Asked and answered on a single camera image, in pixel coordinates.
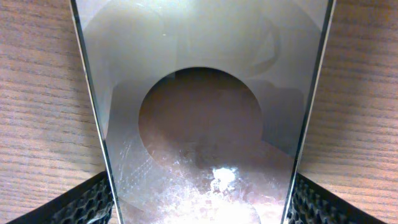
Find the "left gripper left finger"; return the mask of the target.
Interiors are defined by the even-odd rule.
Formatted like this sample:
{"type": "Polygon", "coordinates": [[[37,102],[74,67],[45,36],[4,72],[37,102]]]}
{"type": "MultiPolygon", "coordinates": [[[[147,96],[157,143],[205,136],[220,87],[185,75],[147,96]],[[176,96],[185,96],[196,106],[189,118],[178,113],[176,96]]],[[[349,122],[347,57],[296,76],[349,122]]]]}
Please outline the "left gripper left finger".
{"type": "Polygon", "coordinates": [[[106,171],[7,224],[107,224],[114,205],[106,171]]]}

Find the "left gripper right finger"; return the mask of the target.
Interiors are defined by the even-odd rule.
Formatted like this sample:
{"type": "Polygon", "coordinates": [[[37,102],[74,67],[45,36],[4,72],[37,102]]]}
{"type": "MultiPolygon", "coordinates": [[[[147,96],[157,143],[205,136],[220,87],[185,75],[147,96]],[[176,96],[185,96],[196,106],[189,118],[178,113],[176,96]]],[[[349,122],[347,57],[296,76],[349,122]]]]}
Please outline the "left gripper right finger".
{"type": "Polygon", "coordinates": [[[385,224],[302,174],[296,174],[287,224],[385,224]]]}

